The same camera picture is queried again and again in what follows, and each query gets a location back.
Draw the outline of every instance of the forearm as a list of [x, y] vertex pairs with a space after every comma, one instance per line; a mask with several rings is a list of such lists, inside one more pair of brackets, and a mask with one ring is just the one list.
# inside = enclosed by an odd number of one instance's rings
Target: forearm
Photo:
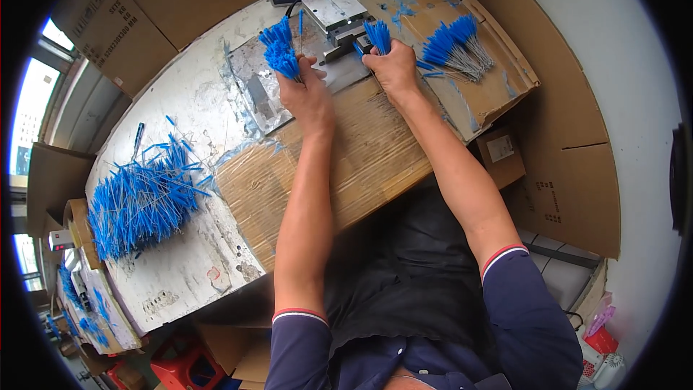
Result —
[[[304, 139], [274, 260], [275, 309], [322, 312], [323, 275], [333, 239], [331, 136]], [[297, 299], [295, 292], [303, 292]]]
[[493, 179], [418, 91], [396, 104], [428, 157], [446, 204], [462, 225], [480, 268], [520, 242]]

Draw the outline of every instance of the sticker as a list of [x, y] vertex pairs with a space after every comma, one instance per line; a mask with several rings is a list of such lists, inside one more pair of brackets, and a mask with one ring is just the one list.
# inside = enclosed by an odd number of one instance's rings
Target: sticker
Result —
[[490, 142], [486, 142], [486, 146], [489, 148], [489, 155], [493, 163], [510, 157], [515, 153], [515, 151], [513, 151], [513, 144], [510, 143], [509, 135], [504, 135]]

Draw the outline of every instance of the hand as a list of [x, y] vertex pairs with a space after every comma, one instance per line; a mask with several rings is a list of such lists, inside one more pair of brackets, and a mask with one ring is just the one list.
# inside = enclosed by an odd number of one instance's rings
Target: hand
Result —
[[390, 41], [391, 50], [385, 56], [380, 56], [376, 48], [375, 54], [363, 55], [363, 64], [376, 73], [387, 97], [395, 104], [401, 104], [411, 93], [417, 93], [417, 56], [414, 49], [397, 39]]
[[332, 94], [325, 86], [327, 74], [314, 70], [315, 56], [299, 55], [299, 75], [303, 83], [276, 74], [279, 82], [279, 99], [284, 107], [296, 118], [304, 134], [304, 140], [311, 138], [332, 139], [335, 131], [335, 108]]

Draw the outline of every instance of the striped sleeve cuff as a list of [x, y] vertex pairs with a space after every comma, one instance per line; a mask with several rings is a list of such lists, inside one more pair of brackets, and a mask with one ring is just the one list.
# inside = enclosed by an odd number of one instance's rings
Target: striped sleeve cuff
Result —
[[323, 324], [327, 325], [328, 327], [330, 326], [329, 324], [327, 324], [327, 318], [320, 315], [319, 313], [314, 312], [314, 311], [309, 310], [309, 309], [298, 309], [298, 308], [279, 310], [272, 317], [272, 325], [274, 325], [274, 323], [276, 322], [277, 319], [283, 318], [285, 316], [307, 316], [309, 318], [317, 319], [318, 321], [322, 322]]
[[493, 256], [489, 258], [489, 260], [486, 262], [484, 265], [484, 269], [481, 271], [481, 284], [484, 284], [484, 279], [486, 278], [486, 274], [489, 273], [490, 268], [496, 264], [499, 260], [501, 260], [504, 256], [507, 256], [509, 254], [513, 254], [515, 252], [523, 252], [526, 254], [529, 254], [529, 251], [527, 250], [527, 247], [521, 245], [521, 244], [511, 244], [509, 246], [501, 248], [499, 251], [495, 252]]

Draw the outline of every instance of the shirt sleeve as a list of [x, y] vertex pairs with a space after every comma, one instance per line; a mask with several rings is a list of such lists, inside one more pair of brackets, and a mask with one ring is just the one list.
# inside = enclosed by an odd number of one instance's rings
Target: shirt sleeve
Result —
[[332, 334], [323, 316], [305, 309], [277, 312], [265, 390], [325, 388], [331, 343]]
[[498, 359], [513, 389], [574, 390], [582, 351], [527, 249], [498, 251], [484, 265], [481, 281]]

